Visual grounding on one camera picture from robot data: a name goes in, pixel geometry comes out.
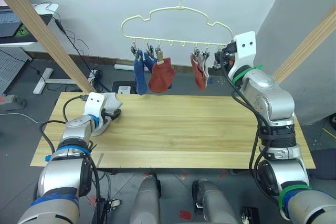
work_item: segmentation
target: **green cable tie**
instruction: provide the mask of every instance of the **green cable tie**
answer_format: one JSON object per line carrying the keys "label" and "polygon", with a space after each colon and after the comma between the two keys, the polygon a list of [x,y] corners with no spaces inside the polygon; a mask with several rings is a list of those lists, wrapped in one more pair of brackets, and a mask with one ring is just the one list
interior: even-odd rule
{"label": "green cable tie", "polygon": [[284,201],[285,194],[288,193],[289,191],[293,191],[293,190],[296,190],[296,189],[311,190],[311,188],[307,185],[293,185],[293,186],[286,187],[284,190],[282,190],[282,192],[280,193],[280,196],[279,196],[278,204],[279,204],[280,210],[283,210],[283,201]]}
{"label": "green cable tie", "polygon": [[261,69],[261,68],[263,68],[264,67],[264,65],[263,64],[260,64],[260,65],[258,65],[258,66],[255,66],[254,68],[248,68],[248,69],[245,69],[243,72],[241,72],[239,75],[237,75],[233,80],[232,80],[232,82],[233,82],[233,84],[235,84],[236,83],[236,81],[238,81],[241,77],[243,77],[244,75],[246,75],[248,72],[250,72],[251,70],[253,70],[253,69]]}

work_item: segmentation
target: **red sock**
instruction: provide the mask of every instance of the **red sock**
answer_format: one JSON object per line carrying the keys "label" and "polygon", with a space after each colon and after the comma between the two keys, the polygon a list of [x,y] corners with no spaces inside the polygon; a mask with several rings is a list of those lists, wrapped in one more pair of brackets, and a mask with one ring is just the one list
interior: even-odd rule
{"label": "red sock", "polygon": [[155,63],[152,70],[152,78],[148,83],[149,88],[156,93],[166,91],[173,83],[176,70],[170,64],[170,58],[163,59],[163,63]]}
{"label": "red sock", "polygon": [[200,67],[198,66],[198,63],[194,61],[193,55],[190,55],[190,60],[191,60],[191,64],[194,69],[195,82],[199,89],[205,90],[206,83],[205,83],[205,78],[204,78],[204,72],[200,69]]}

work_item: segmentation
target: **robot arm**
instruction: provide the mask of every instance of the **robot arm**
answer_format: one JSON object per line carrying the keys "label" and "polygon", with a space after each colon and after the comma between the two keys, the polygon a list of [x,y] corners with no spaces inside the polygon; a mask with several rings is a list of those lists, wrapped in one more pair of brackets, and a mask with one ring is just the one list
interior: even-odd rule
{"label": "robot arm", "polygon": [[264,119],[259,125],[264,160],[258,165],[263,190],[279,196],[281,215],[294,224],[336,222],[336,200],[311,190],[300,145],[294,128],[294,100],[278,82],[254,67],[255,33],[237,35],[234,41],[215,54],[224,75]]}
{"label": "robot arm", "polygon": [[38,181],[39,198],[19,224],[78,223],[79,197],[91,190],[94,163],[90,157],[90,137],[101,134],[111,122],[111,118],[105,117],[105,102],[103,94],[90,93],[84,115],[66,123],[56,151],[46,157],[48,164]]}

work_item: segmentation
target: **wooden tabletop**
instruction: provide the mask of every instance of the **wooden tabletop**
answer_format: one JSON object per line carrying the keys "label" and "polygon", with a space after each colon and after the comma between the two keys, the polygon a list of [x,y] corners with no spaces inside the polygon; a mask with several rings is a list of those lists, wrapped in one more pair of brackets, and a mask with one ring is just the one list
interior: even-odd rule
{"label": "wooden tabletop", "polygon": [[[64,120],[63,104],[79,93],[61,93],[51,120]],[[117,94],[121,115],[91,140],[98,168],[248,168],[256,119],[231,97]],[[69,120],[83,114],[80,99],[67,105]],[[45,133],[57,146],[65,126],[50,123]],[[296,119],[296,140],[307,168],[315,168]],[[42,138],[31,166],[45,166],[50,148]]]}

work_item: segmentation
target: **white clothes hanger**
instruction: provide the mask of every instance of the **white clothes hanger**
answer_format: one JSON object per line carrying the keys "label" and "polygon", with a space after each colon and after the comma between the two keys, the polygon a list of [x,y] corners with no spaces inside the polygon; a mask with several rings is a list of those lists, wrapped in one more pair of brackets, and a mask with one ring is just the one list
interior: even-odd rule
{"label": "white clothes hanger", "polygon": [[153,13],[156,13],[156,12],[160,12],[162,10],[190,10],[192,12],[196,12],[196,13],[199,13],[199,14],[202,14],[205,18],[206,18],[206,24],[208,26],[215,26],[215,25],[220,25],[220,26],[223,26],[225,27],[229,32],[230,32],[230,35],[231,35],[231,40],[233,40],[233,37],[234,37],[234,34],[233,34],[233,31],[231,30],[231,28],[229,28],[227,25],[221,23],[221,22],[215,22],[215,23],[209,23],[209,17],[208,15],[206,15],[204,12],[201,12],[200,10],[196,10],[196,9],[193,9],[193,8],[190,8],[190,7],[186,7],[186,6],[182,6],[182,0],[180,0],[179,2],[179,5],[178,6],[175,6],[175,7],[163,7],[163,8],[159,8],[159,9],[154,9],[152,11],[149,12],[149,18],[143,18],[141,15],[136,15],[136,16],[132,16],[132,17],[129,17],[127,19],[125,19],[122,23],[121,23],[121,33],[124,37],[126,38],[131,38],[132,41],[135,43],[135,41],[137,39],[143,39],[145,43],[148,43],[150,40],[155,40],[156,43],[158,45],[161,44],[162,41],[166,41],[166,42],[169,42],[169,44],[172,46],[175,42],[177,43],[181,43],[181,46],[184,47],[185,44],[193,44],[194,47],[196,48],[198,45],[205,45],[206,49],[209,48],[210,45],[214,45],[214,46],[217,46],[218,49],[221,49],[223,46],[227,45],[228,43],[230,43],[230,41],[228,43],[212,43],[212,42],[201,42],[201,41],[188,41],[188,40],[175,40],[175,39],[160,39],[160,38],[146,38],[146,37],[138,37],[138,36],[129,36],[129,35],[126,35],[123,31],[123,28],[124,28],[124,25],[130,21],[130,20],[133,20],[133,19],[136,19],[136,18],[140,18],[142,19],[142,21],[144,22],[147,22],[147,21],[150,21],[152,19],[152,14]]}

